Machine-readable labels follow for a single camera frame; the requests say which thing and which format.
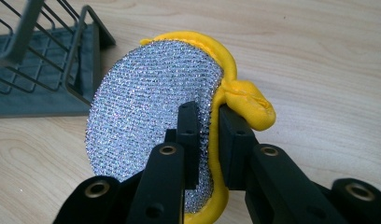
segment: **dish rack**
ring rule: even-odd
[[[100,48],[115,45],[92,8],[77,14],[66,0],[57,0],[55,10],[29,0],[20,12],[0,3],[6,31],[0,35],[0,118],[88,114],[103,77]],[[8,16],[19,23],[10,24]]]

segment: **gray dish rack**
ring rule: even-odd
[[[22,12],[5,0],[0,4],[4,15],[19,18],[14,28],[0,17],[7,31],[0,35],[0,118],[88,114],[103,78],[100,48],[115,45],[92,8],[77,14],[57,0],[64,12],[59,16],[44,0],[25,2]]]

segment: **silver mesh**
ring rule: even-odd
[[[211,197],[207,164],[211,101],[222,70],[205,52],[180,41],[155,41],[117,61],[95,93],[86,150],[96,175],[119,181],[142,171],[150,151],[176,128],[177,109],[195,101],[201,127],[199,185],[185,192],[185,212]]]

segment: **light wood surface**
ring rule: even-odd
[[[77,11],[91,5],[117,40],[102,53],[104,73],[145,37],[175,30],[215,37],[236,59],[239,78],[275,107],[276,123],[256,133],[260,142],[285,149],[325,187],[354,177],[381,190],[381,0],[70,2]],[[0,119],[0,223],[50,223],[93,175],[86,122]],[[217,223],[251,223],[244,193],[232,193]]]

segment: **metal mesh scrubber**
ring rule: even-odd
[[[195,101],[201,128],[199,185],[185,192],[185,212],[198,212],[211,197],[207,164],[211,101],[222,69],[185,42],[154,41],[117,61],[95,93],[86,150],[97,175],[123,181],[144,169],[150,151],[176,128],[177,109]]]

